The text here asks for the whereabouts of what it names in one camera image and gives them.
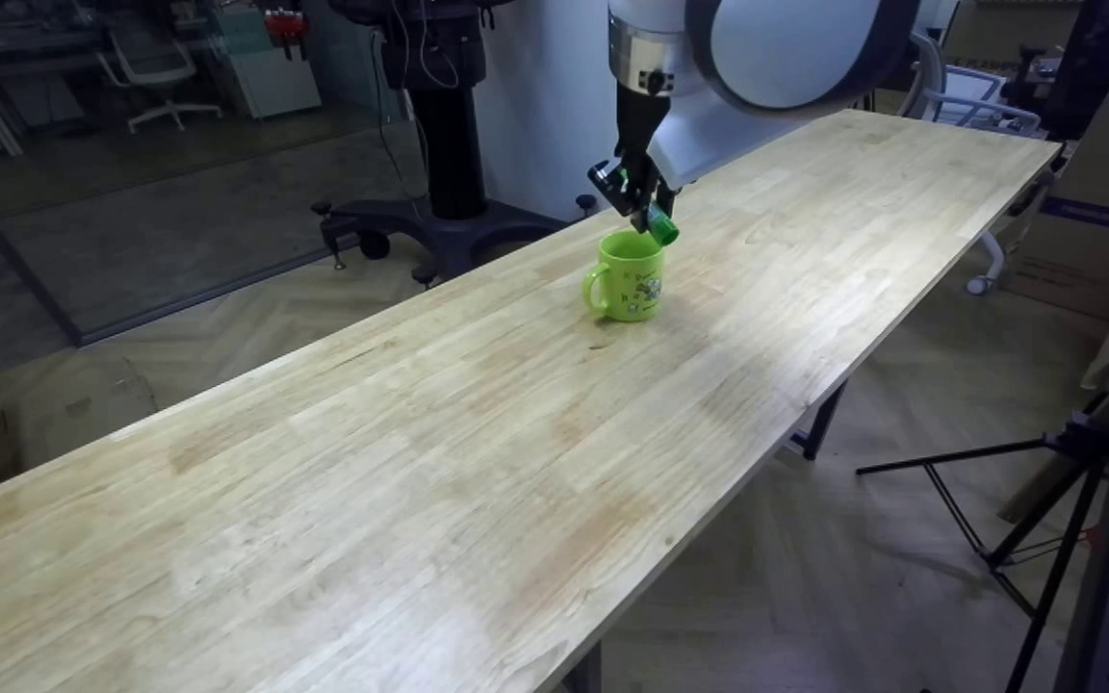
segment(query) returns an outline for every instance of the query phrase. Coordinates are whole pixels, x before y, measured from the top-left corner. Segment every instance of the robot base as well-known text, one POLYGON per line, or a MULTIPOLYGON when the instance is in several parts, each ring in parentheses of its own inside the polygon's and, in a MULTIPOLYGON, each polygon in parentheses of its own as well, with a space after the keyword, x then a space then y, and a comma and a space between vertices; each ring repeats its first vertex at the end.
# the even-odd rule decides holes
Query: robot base
POLYGON ((356 201, 356 203, 318 203, 327 253, 341 262, 348 234, 360 239, 368 259, 384 259, 392 250, 388 234, 410 234, 428 250, 428 262, 414 269, 414 282, 432 285, 457 277, 481 262, 487 250, 502 242, 532 242, 560 233, 560 221, 543 221, 508 203, 487 203, 481 216, 445 221, 428 201, 356 201))

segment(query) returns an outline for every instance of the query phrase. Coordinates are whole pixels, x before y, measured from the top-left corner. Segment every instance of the green cup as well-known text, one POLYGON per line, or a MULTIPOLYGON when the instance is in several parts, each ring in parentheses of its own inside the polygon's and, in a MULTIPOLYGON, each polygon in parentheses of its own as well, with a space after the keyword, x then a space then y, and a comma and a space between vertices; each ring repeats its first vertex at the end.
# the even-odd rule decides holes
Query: green cup
POLYGON ((609 234, 581 298, 592 320, 649 324, 662 300, 662 242, 635 233, 609 234))

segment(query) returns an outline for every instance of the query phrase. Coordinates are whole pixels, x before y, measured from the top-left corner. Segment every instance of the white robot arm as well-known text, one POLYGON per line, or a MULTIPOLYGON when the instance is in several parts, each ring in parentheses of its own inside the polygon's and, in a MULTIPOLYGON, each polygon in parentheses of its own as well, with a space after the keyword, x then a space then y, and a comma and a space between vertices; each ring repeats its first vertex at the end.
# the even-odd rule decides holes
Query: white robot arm
POLYGON ((921 0, 614 0, 619 147, 592 185, 640 233, 707 169, 836 112, 911 52, 921 0))

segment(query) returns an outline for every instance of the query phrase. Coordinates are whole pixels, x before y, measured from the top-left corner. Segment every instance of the wooden tabletop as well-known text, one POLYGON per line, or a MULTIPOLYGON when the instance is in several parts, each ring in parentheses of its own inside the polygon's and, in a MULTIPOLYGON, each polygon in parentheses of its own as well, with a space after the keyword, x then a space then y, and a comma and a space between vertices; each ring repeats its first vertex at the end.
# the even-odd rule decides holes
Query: wooden tabletop
POLYGON ((649 328, 596 216, 0 486, 0 693, 560 681, 1048 157, 845 112, 682 197, 649 328))

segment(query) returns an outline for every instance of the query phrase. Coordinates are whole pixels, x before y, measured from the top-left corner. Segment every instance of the green object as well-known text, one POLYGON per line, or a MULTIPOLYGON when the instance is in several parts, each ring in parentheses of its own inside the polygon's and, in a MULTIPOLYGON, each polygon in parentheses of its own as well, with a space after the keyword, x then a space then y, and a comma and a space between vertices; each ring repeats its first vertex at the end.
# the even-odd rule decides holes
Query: green object
POLYGON ((649 324, 662 300, 662 242, 635 233, 609 234, 581 298, 603 324, 649 324))
POLYGON ((678 223, 676 223, 658 203, 649 207, 649 233, 650 233, 662 248, 678 242, 678 223))

